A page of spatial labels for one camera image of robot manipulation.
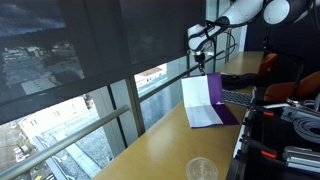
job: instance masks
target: white paper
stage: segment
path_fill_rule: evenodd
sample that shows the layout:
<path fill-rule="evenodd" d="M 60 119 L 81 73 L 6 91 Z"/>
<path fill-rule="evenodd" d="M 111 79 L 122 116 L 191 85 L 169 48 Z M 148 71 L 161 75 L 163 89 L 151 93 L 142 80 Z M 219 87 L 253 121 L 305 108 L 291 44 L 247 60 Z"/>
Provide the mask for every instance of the white paper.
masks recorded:
<path fill-rule="evenodd" d="M 205 127 L 214 124 L 223 124 L 211 105 L 187 107 L 185 109 L 190 127 Z"/>
<path fill-rule="evenodd" d="M 182 79 L 184 107 L 211 105 L 207 76 Z"/>
<path fill-rule="evenodd" d="M 190 127 L 223 124 L 211 106 L 207 76 L 182 79 L 182 91 Z"/>

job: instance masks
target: metal rail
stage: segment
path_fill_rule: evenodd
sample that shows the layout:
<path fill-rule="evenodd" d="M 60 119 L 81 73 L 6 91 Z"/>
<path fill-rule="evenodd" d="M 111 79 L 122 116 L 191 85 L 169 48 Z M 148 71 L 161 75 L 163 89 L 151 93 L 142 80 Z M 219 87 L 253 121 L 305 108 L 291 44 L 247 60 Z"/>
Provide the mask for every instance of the metal rail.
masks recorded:
<path fill-rule="evenodd" d="M 77 131 L 76 133 L 68 136 L 67 138 L 57 142 L 56 144 L 50 146 L 49 148 L 36 153 L 34 156 L 29 157 L 25 161 L 17 164 L 0 174 L 0 179 L 14 179 L 20 174 L 29 171 L 34 166 L 38 165 L 39 163 L 45 161 L 46 159 L 50 158 L 51 156 L 55 155 L 59 151 L 65 149 L 66 147 L 70 146 L 71 144 L 75 143 L 79 139 L 83 138 L 84 136 L 88 135 L 89 133 L 95 131 L 99 127 L 103 126 L 104 124 L 110 122 L 111 120 L 117 118 L 121 114 L 128 111 L 130 108 L 128 105 L 124 105 L 112 113 L 108 114 L 107 116 L 101 118 L 100 120 L 88 125 L 87 127 Z"/>
<path fill-rule="evenodd" d="M 224 52 L 224 51 L 218 52 L 216 55 L 214 55 L 214 56 L 208 58 L 207 60 L 205 60 L 204 63 L 207 63 L 207 62 L 211 61 L 212 59 L 214 59 L 214 57 L 219 56 L 219 55 L 222 54 L 223 52 Z M 196 70 L 198 67 L 199 67 L 198 65 L 195 65 L 195 66 L 193 66 L 192 68 L 188 69 L 187 71 L 179 74 L 178 76 L 176 76 L 176 77 L 170 79 L 169 81 L 163 83 L 162 85 L 156 87 L 156 88 L 153 89 L 152 91 L 150 91 L 150 92 L 146 93 L 145 95 L 141 96 L 141 97 L 139 98 L 139 101 L 142 102 L 142 101 L 148 99 L 148 98 L 151 97 L 152 95 L 154 95 L 154 94 L 156 94 L 157 92 L 161 91 L 162 89 L 168 87 L 170 84 L 176 82 L 176 81 L 179 80 L 180 78 L 182 78 L 182 77 L 188 75 L 190 72 Z"/>

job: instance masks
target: glass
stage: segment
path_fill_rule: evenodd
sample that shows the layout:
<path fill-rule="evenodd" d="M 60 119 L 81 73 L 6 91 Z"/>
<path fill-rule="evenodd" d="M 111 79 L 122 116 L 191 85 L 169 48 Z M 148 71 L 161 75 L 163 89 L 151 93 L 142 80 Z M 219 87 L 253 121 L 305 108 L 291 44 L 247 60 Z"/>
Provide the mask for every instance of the glass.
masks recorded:
<path fill-rule="evenodd" d="M 98 119 L 92 98 L 85 94 L 1 125 L 0 173 Z M 101 127 L 18 178 L 91 179 L 112 159 Z"/>
<path fill-rule="evenodd" d="M 134 79 L 138 95 L 141 97 L 167 81 L 167 64 L 136 74 Z"/>
<path fill-rule="evenodd" d="M 209 159 L 197 157 L 187 164 L 187 176 L 189 180 L 217 180 L 219 173 Z"/>
<path fill-rule="evenodd" d="M 180 80 L 141 102 L 145 129 L 151 128 L 159 119 L 182 101 Z"/>

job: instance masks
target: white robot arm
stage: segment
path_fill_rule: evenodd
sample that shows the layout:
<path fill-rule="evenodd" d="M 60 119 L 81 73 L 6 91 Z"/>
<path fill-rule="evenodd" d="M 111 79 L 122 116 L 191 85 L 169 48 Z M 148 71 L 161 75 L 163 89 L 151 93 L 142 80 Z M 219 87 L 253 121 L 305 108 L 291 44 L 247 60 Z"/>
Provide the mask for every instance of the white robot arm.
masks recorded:
<path fill-rule="evenodd" d="M 197 24 L 188 29 L 188 53 L 195 57 L 204 74 L 205 54 L 213 55 L 207 44 L 226 29 L 247 25 L 260 15 L 267 25 L 289 25 L 304 18 L 319 4 L 320 0 L 236 0 L 214 22 L 207 21 L 205 27 Z"/>

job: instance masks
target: cable bundle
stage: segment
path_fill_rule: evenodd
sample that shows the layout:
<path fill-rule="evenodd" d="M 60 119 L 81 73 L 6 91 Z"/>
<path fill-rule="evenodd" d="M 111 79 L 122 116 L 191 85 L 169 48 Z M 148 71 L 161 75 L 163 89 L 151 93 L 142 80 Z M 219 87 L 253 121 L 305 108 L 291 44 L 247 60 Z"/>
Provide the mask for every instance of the cable bundle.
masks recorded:
<path fill-rule="evenodd" d="M 307 141 L 320 144 L 320 135 L 311 131 L 311 129 L 320 130 L 320 120 L 312 118 L 301 118 L 293 121 L 294 130 L 300 137 Z"/>

